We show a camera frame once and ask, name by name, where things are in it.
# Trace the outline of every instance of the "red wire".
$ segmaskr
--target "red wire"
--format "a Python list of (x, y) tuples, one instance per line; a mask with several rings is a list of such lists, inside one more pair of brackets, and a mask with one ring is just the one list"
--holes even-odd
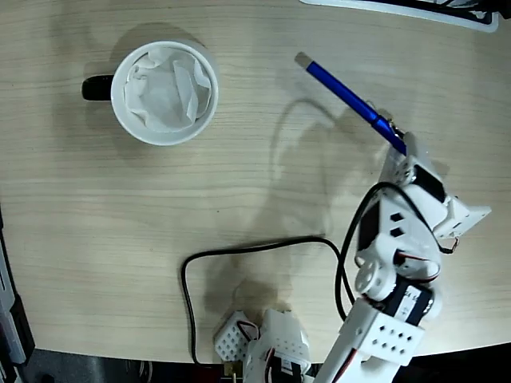
[(341, 368), (335, 374), (335, 377), (334, 377), (334, 380), (332, 381), (332, 383), (335, 383), (336, 381), (338, 381), (341, 378), (341, 376), (344, 374), (346, 369), (349, 367), (350, 363), (353, 361), (353, 357), (355, 356), (356, 353), (357, 353), (356, 349), (351, 349), (350, 354), (344, 361), (343, 365), (341, 365)]
[(241, 325), (250, 326), (251, 328), (256, 329), (257, 330), (257, 339), (261, 338), (261, 331), (260, 331), (259, 327), (256, 326), (254, 323), (246, 322), (246, 321), (238, 321), (238, 322), (236, 322), (236, 325), (238, 326), (238, 328), (240, 329), (241, 333), (246, 337), (246, 339), (248, 341), (252, 341), (253, 339), (248, 336), (248, 334), (245, 332), (243, 327), (241, 327)]
[(270, 349), (268, 355), (266, 356), (266, 367), (264, 367), (264, 383), (268, 383), (269, 374), (270, 374), (270, 362), (275, 355), (275, 349)]

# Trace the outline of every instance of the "black cable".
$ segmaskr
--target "black cable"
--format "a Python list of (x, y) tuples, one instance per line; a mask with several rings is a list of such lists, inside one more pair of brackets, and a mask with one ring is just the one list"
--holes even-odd
[(343, 303), (341, 301), (341, 290), (340, 290), (341, 278), (344, 279), (345, 286), (347, 286), (347, 288), (349, 288), (347, 276), (344, 271), (345, 259), (341, 256), (341, 253), (339, 253), (339, 249), (328, 239), (312, 235), (312, 236), (308, 236), (308, 237), (285, 239), (285, 240), (277, 242), (277, 243), (271, 243), (271, 244), (261, 245), (261, 246), (234, 247), (231, 249), (202, 251), (200, 253), (191, 255), (188, 258), (186, 258), (185, 261), (183, 262), (183, 265), (181, 266), (181, 286), (183, 288), (183, 296), (184, 296), (184, 300), (186, 302), (188, 318), (190, 321), (190, 354), (192, 355), (192, 360), (196, 365), (205, 367), (205, 365), (200, 363), (197, 359), (196, 323), (195, 323), (195, 317), (193, 315), (192, 300), (190, 299), (190, 293), (188, 292), (188, 283), (186, 281), (186, 268), (187, 268), (188, 264), (195, 259), (200, 259), (200, 258), (205, 258), (205, 257), (211, 257), (211, 256), (216, 256), (216, 255), (238, 255), (238, 254), (256, 253), (259, 251), (269, 251), (269, 250), (279, 249), (281, 247), (289, 247), (289, 246), (293, 246), (293, 245), (299, 245), (302, 243), (323, 243), (323, 244), (329, 246), (329, 248), (332, 249), (333, 252), (335, 253), (335, 256), (337, 257), (338, 262), (339, 262), (338, 267), (337, 267), (337, 274), (335, 276), (335, 304), (337, 306), (337, 310), (339, 312), (341, 319), (343, 321), (346, 320), (346, 313), (344, 312), (344, 309), (343, 309)]
[[(394, 192), (398, 193), (410, 206), (411, 210), (414, 212), (414, 214), (417, 216), (417, 218), (424, 223), (424, 225), (427, 227), (428, 231), (431, 233), (431, 235), (434, 237), (433, 231), (431, 230), (430, 225), (426, 222), (426, 219), (424, 218), (424, 215), (418, 210), (417, 205), (412, 201), (412, 199), (396, 184), (392, 184), (390, 182), (379, 182), (375, 184), (369, 191), (366, 193), (366, 195), (363, 197), (362, 202), (359, 204), (357, 211), (355, 212), (355, 215), (353, 216), (353, 219), (351, 220), (350, 226), (348, 227), (348, 231), (346, 233), (346, 236), (344, 237), (343, 247), (341, 248), (341, 251), (339, 252), (339, 249), (328, 239), (325, 239), (323, 237), (318, 236), (308, 236), (308, 237), (299, 237), (299, 238), (293, 238), (293, 239), (285, 239), (281, 242), (277, 243), (271, 243), (261, 246), (255, 246), (255, 247), (235, 247), (231, 249), (220, 249), (220, 250), (210, 250), (210, 251), (202, 251), (200, 253), (194, 254), (189, 256), (185, 259), (183, 262), (183, 265), (181, 266), (181, 286), (183, 288), (183, 295), (184, 300), (186, 302), (186, 308), (188, 310), (188, 317), (190, 320), (190, 349), (191, 349), (191, 355), (192, 360), (197, 365), (202, 365), (198, 360), (196, 356), (196, 323), (195, 323), (195, 317), (193, 315), (193, 308), (192, 308), (192, 301), (190, 299), (190, 293), (188, 292), (188, 284), (186, 282), (186, 268), (188, 264), (195, 260), (205, 257), (210, 257), (213, 255), (238, 255), (238, 254), (247, 254), (247, 253), (256, 253), (259, 251), (269, 251), (274, 249), (279, 249), (281, 247), (288, 247), (293, 245), (298, 245), (302, 243), (324, 243), (330, 247), (330, 249), (333, 250), (335, 253), (337, 259), (338, 259), (338, 266), (337, 271), (335, 273), (335, 305), (337, 306), (337, 310), (339, 312), (339, 316), (343, 321), (346, 320), (347, 316), (343, 309), (343, 302), (341, 300), (341, 282), (344, 282), (344, 286), (346, 288), (347, 296), (350, 299), (351, 304), (355, 302), (355, 297), (353, 296), (353, 292), (351, 291), (350, 284), (347, 280), (346, 271), (344, 269), (344, 263), (346, 261), (346, 256), (348, 253), (348, 250), (350, 248), (351, 240), (353, 239), (353, 235), (355, 234), (355, 230), (357, 229), (358, 224), (360, 223), (360, 220), (362, 219), (363, 213), (366, 211), (367, 206), (369, 206), (369, 203), (373, 199), (373, 197), (381, 191), (382, 189), (391, 189)], [(444, 254), (452, 254), (454, 249), (447, 249), (445, 247), (442, 247), (440, 243), (435, 238), (435, 241), (437, 242), (438, 249), (440, 252)]]

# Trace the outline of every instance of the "mounting holes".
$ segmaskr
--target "mounting holes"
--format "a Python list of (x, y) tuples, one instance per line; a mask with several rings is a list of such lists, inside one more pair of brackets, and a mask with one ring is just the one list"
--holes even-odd
[(392, 235), (394, 238), (400, 237), (403, 234), (405, 234), (405, 232), (401, 230), (399, 227), (396, 227), (395, 229), (392, 229), (390, 231), (390, 235)]
[(394, 222), (399, 222), (403, 219), (403, 217), (399, 213), (395, 213), (390, 216), (390, 219), (392, 219)]

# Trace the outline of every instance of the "wire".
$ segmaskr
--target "wire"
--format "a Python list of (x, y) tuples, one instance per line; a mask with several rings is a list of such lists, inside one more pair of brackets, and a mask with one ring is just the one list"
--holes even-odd
[[(353, 304), (355, 302), (355, 297), (353, 295), (353, 292), (351, 291), (350, 284), (347, 280), (346, 271), (344, 269), (344, 263), (346, 261), (347, 252), (350, 248), (351, 240), (353, 239), (353, 235), (355, 234), (355, 230), (360, 223), (360, 220), (363, 217), (364, 212), (366, 211), (367, 207), (369, 206), (371, 200), (373, 197), (382, 189), (391, 189), (392, 191), (398, 193), (408, 204), (410, 209), (414, 212), (414, 214), (417, 216), (417, 218), (427, 227), (428, 231), (431, 233), (433, 238), (435, 238), (433, 231), (431, 230), (431, 227), (426, 222), (426, 219), (424, 218), (424, 215), (418, 210), (417, 205), (415, 205), (414, 201), (396, 184), (392, 184), (390, 182), (379, 182), (375, 184), (373, 187), (369, 189), (369, 191), (366, 193), (366, 195), (363, 197), (362, 202), (359, 204), (353, 219), (351, 220), (350, 226), (348, 227), (346, 237), (344, 238), (343, 246), (341, 248), (341, 251), (339, 252), (339, 249), (328, 239), (325, 239), (323, 237), (318, 236), (308, 236), (308, 237), (299, 237), (299, 238), (293, 238), (293, 239), (285, 239), (281, 242), (276, 243), (270, 243), (260, 246), (254, 246), (254, 247), (234, 247), (230, 249), (220, 249), (220, 250), (210, 250), (210, 251), (202, 251), (200, 253), (194, 254), (186, 258), (183, 262), (183, 265), (181, 266), (181, 286), (183, 289), (183, 295), (184, 300), (186, 303), (186, 308), (188, 311), (188, 318), (190, 321), (190, 353), (192, 355), (192, 360), (196, 365), (204, 366), (201, 364), (196, 356), (196, 323), (195, 323), (195, 317), (193, 314), (193, 307), (192, 307), (192, 300), (190, 298), (190, 293), (188, 292), (188, 284), (186, 281), (186, 268), (188, 264), (195, 260), (210, 256), (217, 256), (217, 255), (238, 255), (238, 254), (247, 254), (247, 253), (256, 253), (260, 251), (269, 251), (274, 249), (279, 249), (281, 247), (289, 247), (294, 246), (302, 243), (323, 243), (327, 246), (329, 246), (330, 249), (335, 253), (338, 265), (337, 265), (337, 271), (335, 274), (335, 305), (337, 306), (337, 311), (339, 312), (339, 316), (343, 321), (346, 320), (347, 316), (343, 309), (343, 302), (341, 299), (341, 283), (343, 282), (347, 296)], [(452, 254), (455, 250), (455, 246), (457, 244), (455, 243), (455, 246), (453, 248), (445, 248), (438, 243), (438, 241), (435, 238), (435, 241), (438, 245), (438, 249), (440, 252), (444, 254)]]
[(335, 374), (335, 377), (334, 377), (334, 380), (332, 381), (332, 383), (335, 383), (336, 381), (338, 381), (341, 376), (344, 374), (344, 372), (347, 370), (347, 368), (350, 366), (350, 363), (353, 361), (353, 358), (355, 356), (355, 354), (357, 353), (357, 350), (356, 349), (351, 349), (350, 353), (348, 354), (348, 357), (346, 358), (346, 360), (344, 361), (343, 365), (341, 365), (341, 368), (339, 369), (339, 371)]
[(275, 349), (271, 348), (270, 352), (266, 356), (266, 366), (264, 367), (264, 383), (269, 383), (269, 376), (270, 376), (270, 363), (271, 359), (273, 358), (273, 355), (275, 355)]
[[(348, 227), (346, 237), (344, 238), (343, 246), (341, 247), (341, 255), (340, 255), (341, 259), (344, 259), (344, 260), (346, 259), (348, 250), (350, 248), (351, 240), (353, 239), (353, 235), (355, 234), (355, 230), (356, 230), (358, 224), (360, 223), (360, 220), (362, 219), (364, 213), (366, 212), (366, 209), (369, 206), (373, 197), (376, 195), (376, 193), (378, 193), (382, 189), (391, 189), (392, 191), (398, 193), (405, 200), (406, 204), (408, 204), (408, 206), (414, 212), (414, 214), (417, 216), (417, 218), (427, 227), (428, 231), (431, 233), (433, 238), (435, 238), (438, 249), (440, 250), (441, 253), (444, 253), (444, 254), (454, 253), (454, 250), (456, 250), (456, 246), (458, 245), (459, 240), (450, 249), (446, 248), (446, 247), (442, 247), (440, 245), (440, 243), (438, 243), (438, 241), (436, 240), (436, 237), (434, 236), (430, 225), (428, 225), (428, 223), (426, 222), (426, 219), (424, 218), (424, 215), (422, 215), (422, 213), (418, 210), (418, 207), (414, 203), (414, 201), (412, 201), (412, 199), (398, 185), (383, 181), (383, 182), (378, 182), (371, 189), (369, 189), (369, 191), (366, 193), (366, 195), (362, 199), (362, 202), (359, 204), (357, 211), (353, 215), (353, 219), (351, 220), (350, 226)], [(356, 257), (355, 257), (355, 264), (360, 267), (359, 262), (357, 261)], [(335, 292), (336, 293), (337, 293), (337, 291), (340, 291), (340, 288), (341, 288), (339, 268), (344, 270), (344, 265), (341, 265), (340, 261), (339, 261), (339, 266), (338, 266), (338, 270), (337, 270), (337, 275), (335, 276)], [(348, 286), (347, 281), (345, 281), (345, 287), (346, 287), (348, 298), (350, 299), (351, 304), (353, 304), (355, 302), (355, 298), (353, 297), (353, 294), (351, 293), (351, 289)]]
[(206, 365), (203, 365), (199, 362), (197, 359), (197, 352), (196, 352), (196, 322), (195, 322), (195, 316), (193, 314), (193, 307), (192, 307), (192, 300), (190, 298), (190, 293), (188, 291), (188, 283), (186, 280), (186, 269), (190, 262), (211, 257), (211, 256), (217, 256), (217, 255), (238, 255), (238, 254), (247, 254), (247, 253), (256, 253), (260, 251), (269, 251), (274, 249), (279, 249), (281, 247), (289, 247), (294, 245), (299, 245), (302, 243), (323, 243), (327, 246), (329, 246), (330, 249), (335, 253), (335, 256), (338, 260), (338, 267), (337, 267), (337, 275), (335, 276), (335, 305), (337, 306), (337, 311), (339, 312), (339, 315), (341, 319), (344, 321), (346, 320), (346, 313), (343, 309), (343, 302), (341, 301), (341, 279), (344, 279), (345, 286), (349, 287), (349, 283), (347, 281), (347, 276), (344, 270), (344, 261), (345, 258), (342, 257), (341, 253), (339, 252), (339, 249), (332, 243), (332, 241), (329, 241), (328, 239), (325, 239), (323, 237), (318, 236), (308, 236), (308, 237), (299, 237), (299, 238), (292, 238), (292, 239), (285, 239), (280, 242), (276, 243), (270, 243), (260, 246), (254, 246), (254, 247), (234, 247), (230, 249), (220, 249), (220, 250), (210, 250), (210, 251), (202, 251), (200, 253), (191, 255), (187, 257), (183, 264), (181, 265), (181, 287), (183, 289), (183, 296), (184, 301), (186, 303), (186, 309), (188, 311), (188, 320), (190, 322), (190, 354), (192, 355), (193, 362), (202, 367), (207, 367)]
[[(261, 331), (259, 330), (259, 327), (257, 325), (255, 325), (254, 323), (252, 322), (247, 322), (247, 321), (238, 321), (236, 322), (236, 325), (238, 326), (238, 328), (240, 329), (241, 333), (243, 334), (243, 336), (248, 340), (248, 341), (254, 341), (256, 339), (259, 339), (261, 338)], [(253, 329), (255, 329), (257, 331), (257, 335), (255, 336), (255, 338), (251, 338), (247, 332), (244, 330), (244, 328), (242, 326), (250, 326), (252, 327)]]

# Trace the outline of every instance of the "white mug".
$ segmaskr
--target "white mug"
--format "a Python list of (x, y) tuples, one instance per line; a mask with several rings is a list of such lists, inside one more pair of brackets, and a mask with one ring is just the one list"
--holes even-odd
[[(211, 81), (212, 93), (206, 112), (192, 126), (179, 132), (155, 132), (148, 129), (138, 116), (126, 108), (124, 88), (128, 72), (138, 59), (156, 47), (181, 49), (190, 53), (201, 63)], [(201, 44), (188, 40), (155, 41), (132, 51), (122, 61), (114, 75), (86, 79), (81, 85), (81, 95), (88, 101), (111, 101), (113, 112), (121, 126), (138, 140), (152, 145), (170, 146), (191, 140), (211, 122), (219, 99), (218, 73), (213, 56)]]

